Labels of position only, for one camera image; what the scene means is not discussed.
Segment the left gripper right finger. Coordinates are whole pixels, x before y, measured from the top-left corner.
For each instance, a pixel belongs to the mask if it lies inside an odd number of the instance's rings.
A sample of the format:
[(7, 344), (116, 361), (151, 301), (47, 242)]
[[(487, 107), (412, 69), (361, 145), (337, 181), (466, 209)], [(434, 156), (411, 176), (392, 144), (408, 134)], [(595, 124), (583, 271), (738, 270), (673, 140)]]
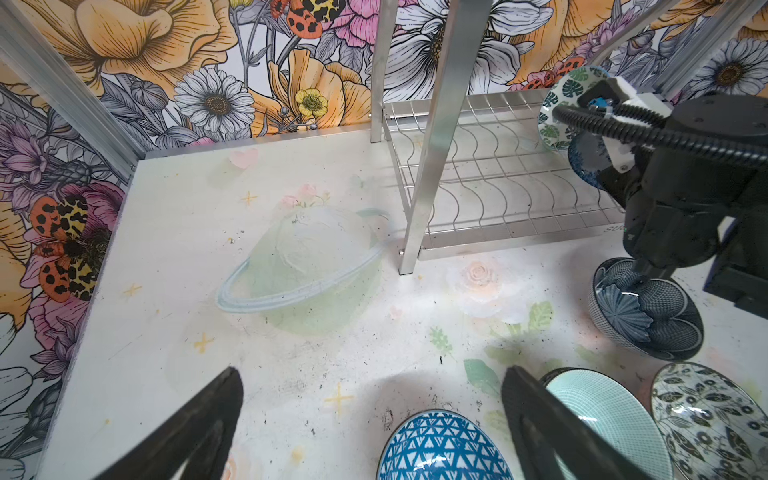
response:
[(501, 400), (526, 479), (562, 479), (564, 463), (577, 479), (646, 479), (524, 368), (506, 370)]

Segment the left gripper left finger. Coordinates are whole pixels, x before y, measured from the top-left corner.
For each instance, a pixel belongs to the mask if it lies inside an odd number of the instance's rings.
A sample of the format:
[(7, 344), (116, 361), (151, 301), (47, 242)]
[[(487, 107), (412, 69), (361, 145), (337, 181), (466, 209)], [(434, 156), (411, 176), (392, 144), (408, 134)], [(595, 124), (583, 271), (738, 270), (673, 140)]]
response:
[(224, 369), (99, 479), (220, 479), (243, 405), (243, 383)]

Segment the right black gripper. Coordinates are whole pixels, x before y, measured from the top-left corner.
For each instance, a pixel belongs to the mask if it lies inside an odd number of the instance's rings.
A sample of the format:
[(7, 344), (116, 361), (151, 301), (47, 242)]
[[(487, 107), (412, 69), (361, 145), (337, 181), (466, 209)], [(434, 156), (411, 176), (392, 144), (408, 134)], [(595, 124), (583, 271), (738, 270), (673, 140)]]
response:
[(704, 291), (766, 317), (766, 168), (658, 147), (627, 174), (598, 178), (625, 209), (623, 246), (637, 272), (668, 278), (710, 261)]

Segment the blue triangle pattern bowl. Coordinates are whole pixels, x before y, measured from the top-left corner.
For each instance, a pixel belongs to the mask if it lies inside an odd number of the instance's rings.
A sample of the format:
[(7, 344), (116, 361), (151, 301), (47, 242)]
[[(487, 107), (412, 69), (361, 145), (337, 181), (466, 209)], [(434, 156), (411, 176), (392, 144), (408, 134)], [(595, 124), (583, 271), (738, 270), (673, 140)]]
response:
[(401, 423), (379, 459), (378, 479), (510, 479), (485, 432), (448, 410), (426, 410)]

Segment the dark navy fan pattern bowl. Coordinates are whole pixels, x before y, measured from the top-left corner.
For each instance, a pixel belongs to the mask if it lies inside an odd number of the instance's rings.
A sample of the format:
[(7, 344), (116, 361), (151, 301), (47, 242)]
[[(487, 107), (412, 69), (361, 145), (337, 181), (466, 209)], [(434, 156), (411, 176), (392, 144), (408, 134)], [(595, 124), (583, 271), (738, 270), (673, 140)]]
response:
[(694, 301), (675, 281), (643, 276), (631, 258), (615, 257), (594, 272), (589, 313), (617, 345), (665, 361), (694, 357), (704, 325)]

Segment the blue floral bowl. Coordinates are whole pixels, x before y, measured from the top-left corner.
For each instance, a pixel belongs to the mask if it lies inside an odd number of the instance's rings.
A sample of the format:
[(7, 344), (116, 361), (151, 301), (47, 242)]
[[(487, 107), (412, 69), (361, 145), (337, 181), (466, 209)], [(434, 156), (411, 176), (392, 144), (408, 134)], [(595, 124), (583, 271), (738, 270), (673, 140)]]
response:
[(578, 133), (568, 147), (567, 157), (572, 170), (579, 178), (599, 190), (604, 190), (598, 174), (611, 167), (612, 163), (602, 137), (589, 132)]

